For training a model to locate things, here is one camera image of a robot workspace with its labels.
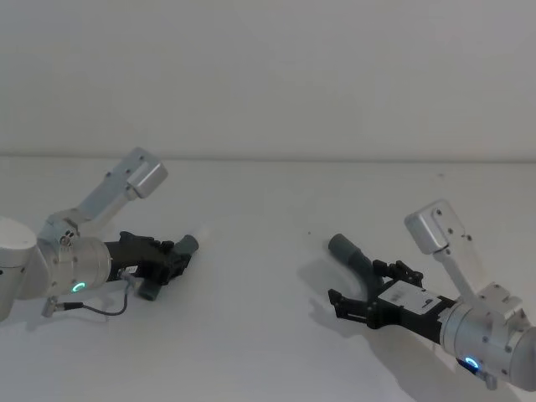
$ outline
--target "white label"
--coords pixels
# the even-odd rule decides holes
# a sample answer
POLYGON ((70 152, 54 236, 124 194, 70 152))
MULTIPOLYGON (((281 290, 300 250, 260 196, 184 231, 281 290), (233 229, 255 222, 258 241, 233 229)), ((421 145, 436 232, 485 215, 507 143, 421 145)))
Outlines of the white label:
POLYGON ((128 266, 127 268, 125 268, 125 272, 127 274, 131 274, 131 275, 134 275, 137 271, 137 265, 133 265, 133 266, 128 266))
POLYGON ((433 293, 403 281, 396 282, 379 298, 419 315, 429 312, 441 302, 433 293))

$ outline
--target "robotic arm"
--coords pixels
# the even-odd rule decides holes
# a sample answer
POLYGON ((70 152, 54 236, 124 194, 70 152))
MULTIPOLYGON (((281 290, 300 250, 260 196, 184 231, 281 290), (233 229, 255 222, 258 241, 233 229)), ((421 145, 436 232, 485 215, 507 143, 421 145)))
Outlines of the robotic arm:
POLYGON ((162 162, 136 148, 78 207, 50 215, 37 237, 25 226, 0 218, 0 321, 8 317, 15 298, 48 297, 45 317, 74 308, 100 312, 83 303, 58 303, 58 296, 95 289, 107 281, 132 284, 133 277, 144 278, 140 296, 155 300, 161 286, 182 275, 198 248, 195 238, 161 243, 121 232, 118 242, 103 243, 89 234, 128 201, 151 195, 167 176, 162 162))
POLYGON ((372 329, 400 325, 440 344, 489 389, 502 379, 535 391, 536 327, 528 321, 521 299, 487 279, 472 237, 451 206, 436 201, 409 215, 405 225, 420 250, 445 267, 460 297, 453 301, 423 289, 420 272, 401 261, 371 262, 337 234, 329 250, 363 279, 367 290, 367 301, 330 290, 337 317, 372 329), (390 281, 384 283, 385 277, 390 281))

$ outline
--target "metal bracket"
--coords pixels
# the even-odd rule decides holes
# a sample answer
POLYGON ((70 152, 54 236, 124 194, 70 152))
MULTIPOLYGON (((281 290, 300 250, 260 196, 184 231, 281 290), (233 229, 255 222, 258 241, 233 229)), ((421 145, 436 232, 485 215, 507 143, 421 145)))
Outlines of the metal bracket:
POLYGON ((73 240, 103 227, 128 201, 151 195, 167 176, 157 157, 135 148, 78 207, 50 215, 39 238, 54 247, 59 262, 69 261, 73 240))

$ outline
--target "white wall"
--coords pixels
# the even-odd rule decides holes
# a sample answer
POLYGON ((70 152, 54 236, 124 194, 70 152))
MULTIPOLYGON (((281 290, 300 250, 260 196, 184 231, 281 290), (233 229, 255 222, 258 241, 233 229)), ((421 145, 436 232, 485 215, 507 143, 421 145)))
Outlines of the white wall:
POLYGON ((535 159, 533 0, 2 0, 1 153, 535 159))

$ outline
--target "blue led light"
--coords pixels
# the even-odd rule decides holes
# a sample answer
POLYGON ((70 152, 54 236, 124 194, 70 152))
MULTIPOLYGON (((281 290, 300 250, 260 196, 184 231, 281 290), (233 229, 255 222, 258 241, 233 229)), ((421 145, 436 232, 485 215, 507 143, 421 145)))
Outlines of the blue led light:
POLYGON ((480 366, 478 365, 477 361, 474 359, 474 358, 465 358, 466 360, 466 363, 469 364, 470 366, 474 367, 475 369, 479 369, 480 366))
POLYGON ((85 288, 84 282, 78 283, 73 287, 73 293, 76 293, 77 291, 81 291, 84 288, 85 288))

